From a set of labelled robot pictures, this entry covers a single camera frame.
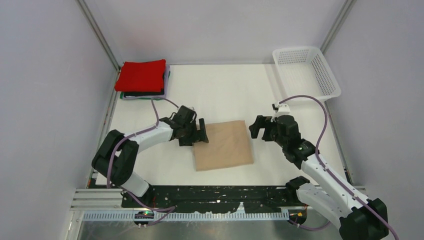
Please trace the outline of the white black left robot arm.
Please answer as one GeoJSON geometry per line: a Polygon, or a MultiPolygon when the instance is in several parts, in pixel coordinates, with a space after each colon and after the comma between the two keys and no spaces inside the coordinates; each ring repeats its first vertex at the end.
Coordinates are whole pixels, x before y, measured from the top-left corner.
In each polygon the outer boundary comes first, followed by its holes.
{"type": "Polygon", "coordinates": [[[99,174],[109,183],[123,188],[134,195],[141,207],[153,202],[151,185],[134,171],[139,153],[155,145],[178,140],[181,147],[195,143],[208,143],[205,120],[184,105],[170,117],[159,118],[157,122],[138,132],[125,134],[111,130],[103,140],[91,162],[99,174]]]}

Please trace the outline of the beige t shirt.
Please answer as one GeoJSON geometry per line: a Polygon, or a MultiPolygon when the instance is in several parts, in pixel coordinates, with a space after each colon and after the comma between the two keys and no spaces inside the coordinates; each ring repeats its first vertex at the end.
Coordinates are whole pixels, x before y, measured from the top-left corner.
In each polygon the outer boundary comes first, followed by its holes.
{"type": "Polygon", "coordinates": [[[254,163],[246,122],[234,120],[205,125],[208,143],[193,146],[197,172],[232,168],[254,163]]]}

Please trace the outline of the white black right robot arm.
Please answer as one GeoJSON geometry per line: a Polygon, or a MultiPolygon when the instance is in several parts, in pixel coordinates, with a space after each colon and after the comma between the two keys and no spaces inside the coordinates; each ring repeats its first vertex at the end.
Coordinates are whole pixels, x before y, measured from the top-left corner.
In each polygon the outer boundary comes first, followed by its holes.
{"type": "Polygon", "coordinates": [[[371,200],[335,173],[316,146],[301,137],[293,116],[258,115],[248,129],[253,139],[263,129],[263,141],[279,145],[290,163],[319,184],[315,187],[304,176],[291,179],[285,185],[288,203],[312,207],[344,240],[381,240],[389,235],[386,205],[378,198],[371,200]]]}

